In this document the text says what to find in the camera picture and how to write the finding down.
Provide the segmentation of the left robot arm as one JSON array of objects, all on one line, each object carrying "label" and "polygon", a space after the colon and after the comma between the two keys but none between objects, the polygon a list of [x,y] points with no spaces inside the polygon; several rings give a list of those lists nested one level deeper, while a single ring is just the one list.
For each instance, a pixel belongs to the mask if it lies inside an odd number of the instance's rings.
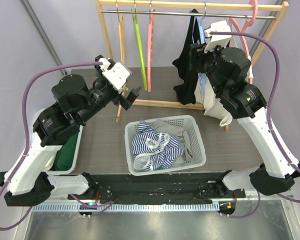
[{"label": "left robot arm", "polygon": [[107,104],[128,110],[139,96],[134,88],[124,96],[124,85],[132,72],[121,62],[99,55],[93,62],[96,80],[88,87],[78,74],[64,76],[51,91],[55,103],[42,110],[27,135],[26,147],[7,172],[0,172],[0,186],[6,187],[9,207],[33,207],[49,198],[74,195],[90,200],[98,186],[90,174],[50,175],[44,171],[57,152],[80,132],[80,128]]}]

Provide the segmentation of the light blue hanger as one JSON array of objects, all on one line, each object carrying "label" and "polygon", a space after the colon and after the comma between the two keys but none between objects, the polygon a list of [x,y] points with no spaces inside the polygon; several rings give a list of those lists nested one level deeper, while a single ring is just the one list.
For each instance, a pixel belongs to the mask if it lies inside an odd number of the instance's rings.
[{"label": "light blue hanger", "polygon": [[[197,29],[199,32],[199,43],[201,45],[203,45],[206,43],[206,41],[205,41],[205,34],[204,34],[202,19],[200,16],[196,16],[195,20],[196,20]],[[204,67],[203,67],[204,59],[203,59],[202,54],[199,56],[199,60],[200,60],[200,63],[199,63],[199,72],[198,72],[198,82],[199,82],[199,86],[200,86],[200,94],[203,95],[205,93],[206,74],[204,73]]]}]

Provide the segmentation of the blue striped tank top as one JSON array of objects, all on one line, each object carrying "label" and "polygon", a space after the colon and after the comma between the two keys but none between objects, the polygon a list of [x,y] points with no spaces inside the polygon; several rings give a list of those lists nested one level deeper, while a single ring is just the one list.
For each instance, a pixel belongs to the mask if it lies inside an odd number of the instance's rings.
[{"label": "blue striped tank top", "polygon": [[183,145],[172,134],[157,132],[141,120],[131,142],[133,167],[138,171],[156,171],[160,166],[169,169],[177,157],[185,151]]}]

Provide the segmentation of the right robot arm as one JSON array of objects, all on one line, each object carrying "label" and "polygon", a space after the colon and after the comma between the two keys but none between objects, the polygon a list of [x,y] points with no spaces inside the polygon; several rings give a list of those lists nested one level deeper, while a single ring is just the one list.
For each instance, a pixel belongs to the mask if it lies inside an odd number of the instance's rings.
[{"label": "right robot arm", "polygon": [[263,161],[252,169],[227,171],[216,184],[216,193],[226,198],[237,189],[255,189],[266,196],[288,191],[300,177],[296,170],[300,161],[288,162],[276,144],[272,136],[276,128],[267,118],[269,105],[261,91],[246,81],[251,61],[244,51],[220,45],[209,50],[207,44],[195,43],[189,60],[191,67],[206,75],[215,97],[244,128]]}]

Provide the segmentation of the yellow hanger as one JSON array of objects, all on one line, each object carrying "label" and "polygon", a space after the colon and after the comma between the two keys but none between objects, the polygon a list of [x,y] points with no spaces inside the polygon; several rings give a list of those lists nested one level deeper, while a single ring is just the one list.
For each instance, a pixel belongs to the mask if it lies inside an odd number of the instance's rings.
[{"label": "yellow hanger", "polygon": [[119,4],[118,1],[115,1],[115,6],[117,10],[117,18],[118,18],[118,34],[119,34],[119,46],[120,46],[120,59],[121,63],[125,63],[125,37],[124,37],[124,18],[123,14],[119,13]]}]

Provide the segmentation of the lime green hanger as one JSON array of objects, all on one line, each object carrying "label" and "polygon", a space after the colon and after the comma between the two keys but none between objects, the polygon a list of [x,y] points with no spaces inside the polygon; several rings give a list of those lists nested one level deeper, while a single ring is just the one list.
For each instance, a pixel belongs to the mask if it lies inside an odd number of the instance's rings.
[{"label": "lime green hanger", "polygon": [[142,77],[142,81],[143,81],[144,90],[147,91],[148,83],[147,83],[146,68],[145,68],[145,61],[144,61],[144,51],[143,51],[140,27],[139,27],[138,18],[137,18],[137,4],[136,4],[135,0],[133,1],[133,7],[134,7],[134,13],[132,14],[132,20],[133,20],[134,32],[135,32],[136,43],[137,43],[137,50],[138,50],[138,55],[139,55],[141,77]]}]

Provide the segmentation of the grey tank top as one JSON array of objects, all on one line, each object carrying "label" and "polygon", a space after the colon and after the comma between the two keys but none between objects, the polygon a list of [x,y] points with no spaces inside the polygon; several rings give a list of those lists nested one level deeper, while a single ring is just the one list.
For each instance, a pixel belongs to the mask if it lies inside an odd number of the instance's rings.
[{"label": "grey tank top", "polygon": [[184,153],[178,156],[172,165],[173,168],[182,167],[186,162],[194,160],[190,139],[185,129],[179,126],[170,125],[160,119],[156,120],[152,126],[156,132],[162,132],[175,136],[184,147]]}]

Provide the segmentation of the black tank top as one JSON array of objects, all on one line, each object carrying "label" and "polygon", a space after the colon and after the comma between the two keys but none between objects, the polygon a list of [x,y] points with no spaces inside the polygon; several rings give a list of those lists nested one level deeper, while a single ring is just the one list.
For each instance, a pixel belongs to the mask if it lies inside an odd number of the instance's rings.
[{"label": "black tank top", "polygon": [[173,87],[178,101],[183,105],[196,103],[195,90],[199,76],[197,70],[191,67],[190,46],[193,41],[197,43],[200,40],[198,21],[195,16],[191,16],[181,54],[172,62],[177,68],[179,78],[183,80],[182,84]]}]

